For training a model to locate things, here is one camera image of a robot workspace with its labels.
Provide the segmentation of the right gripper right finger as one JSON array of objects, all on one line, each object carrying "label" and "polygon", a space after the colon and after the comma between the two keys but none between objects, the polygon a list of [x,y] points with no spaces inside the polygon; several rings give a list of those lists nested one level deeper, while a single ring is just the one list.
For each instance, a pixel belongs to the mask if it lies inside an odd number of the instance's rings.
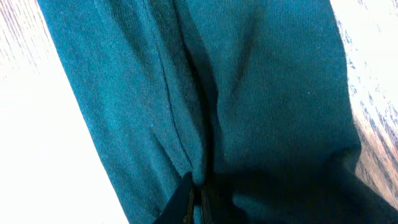
[{"label": "right gripper right finger", "polygon": [[204,224],[238,224],[242,219],[232,203],[213,182],[201,188],[202,220]]}]

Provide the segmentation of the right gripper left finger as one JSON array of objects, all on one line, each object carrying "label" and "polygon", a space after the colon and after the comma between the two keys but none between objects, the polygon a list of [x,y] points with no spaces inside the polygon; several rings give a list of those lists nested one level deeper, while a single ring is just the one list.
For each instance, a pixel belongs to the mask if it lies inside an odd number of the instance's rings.
[{"label": "right gripper left finger", "polygon": [[163,212],[153,224],[192,224],[195,189],[192,174],[186,173],[167,202]]}]

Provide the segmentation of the dark navy t-shirt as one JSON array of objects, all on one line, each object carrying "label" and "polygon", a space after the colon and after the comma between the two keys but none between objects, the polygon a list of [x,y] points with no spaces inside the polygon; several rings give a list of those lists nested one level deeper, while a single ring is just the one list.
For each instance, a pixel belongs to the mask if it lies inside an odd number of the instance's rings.
[{"label": "dark navy t-shirt", "polygon": [[361,142],[329,1],[40,1],[129,223],[192,174],[241,223],[396,223]]}]

